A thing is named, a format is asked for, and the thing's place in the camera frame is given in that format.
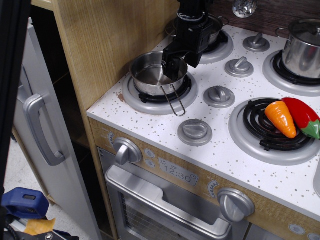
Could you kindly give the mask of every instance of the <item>refrigerator handle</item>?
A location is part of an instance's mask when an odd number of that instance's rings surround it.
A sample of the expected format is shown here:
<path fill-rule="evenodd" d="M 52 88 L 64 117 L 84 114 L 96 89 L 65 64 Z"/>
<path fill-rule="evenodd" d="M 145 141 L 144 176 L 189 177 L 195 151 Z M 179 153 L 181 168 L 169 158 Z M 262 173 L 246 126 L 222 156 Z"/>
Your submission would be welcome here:
<path fill-rule="evenodd" d="M 29 97 L 23 104 L 23 113 L 34 140 L 49 166 L 57 166 L 66 160 L 59 151 L 53 153 L 46 140 L 39 118 L 39 110 L 44 107 L 45 101 L 39 94 Z"/>

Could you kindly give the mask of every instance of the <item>floor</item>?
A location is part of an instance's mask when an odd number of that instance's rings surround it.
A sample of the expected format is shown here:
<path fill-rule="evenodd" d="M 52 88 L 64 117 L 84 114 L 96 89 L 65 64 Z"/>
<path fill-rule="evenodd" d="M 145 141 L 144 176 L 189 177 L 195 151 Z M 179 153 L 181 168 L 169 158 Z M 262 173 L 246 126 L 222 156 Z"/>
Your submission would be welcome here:
<path fill-rule="evenodd" d="M 11 140 L 4 180 L 5 193 L 17 188 L 41 191 L 36 177 L 17 142 Z M 80 240 L 91 239 L 57 204 L 50 205 L 46 214 L 48 220 L 56 218 L 55 230 L 77 236 Z"/>

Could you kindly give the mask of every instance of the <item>digital clock display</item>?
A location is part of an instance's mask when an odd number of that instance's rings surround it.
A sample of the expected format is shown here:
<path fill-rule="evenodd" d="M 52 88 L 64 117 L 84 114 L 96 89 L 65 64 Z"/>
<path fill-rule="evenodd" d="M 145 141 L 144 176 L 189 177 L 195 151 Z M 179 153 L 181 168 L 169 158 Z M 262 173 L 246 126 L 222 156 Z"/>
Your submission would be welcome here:
<path fill-rule="evenodd" d="M 172 162 L 169 162 L 168 160 L 159 158 L 159 165 L 160 169 L 165 173 L 170 174 L 176 177 L 177 179 L 180 179 L 192 186 L 195 186 L 198 182 L 199 177 L 196 174 L 178 165 L 175 165 Z"/>

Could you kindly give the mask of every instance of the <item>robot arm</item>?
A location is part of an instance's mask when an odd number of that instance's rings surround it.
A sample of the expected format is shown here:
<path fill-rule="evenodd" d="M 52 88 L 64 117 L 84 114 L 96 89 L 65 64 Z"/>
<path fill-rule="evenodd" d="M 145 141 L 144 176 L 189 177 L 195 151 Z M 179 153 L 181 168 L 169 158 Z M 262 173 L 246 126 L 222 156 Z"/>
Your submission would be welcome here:
<path fill-rule="evenodd" d="M 196 68 L 209 45 L 213 21 L 209 18 L 208 5 L 213 0 L 178 0 L 177 33 L 174 41 L 163 50 L 163 74 L 172 81 L 178 79 L 180 58 Z"/>

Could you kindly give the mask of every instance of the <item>red pepper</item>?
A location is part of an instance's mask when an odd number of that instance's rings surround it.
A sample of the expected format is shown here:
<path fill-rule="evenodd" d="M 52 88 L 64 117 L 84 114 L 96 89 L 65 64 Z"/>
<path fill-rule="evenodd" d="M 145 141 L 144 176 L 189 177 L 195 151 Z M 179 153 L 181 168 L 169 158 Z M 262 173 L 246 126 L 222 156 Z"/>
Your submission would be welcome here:
<path fill-rule="evenodd" d="M 285 97 L 281 101 L 288 107 L 300 130 L 308 137 L 320 140 L 320 117 L 317 113 L 299 99 Z"/>

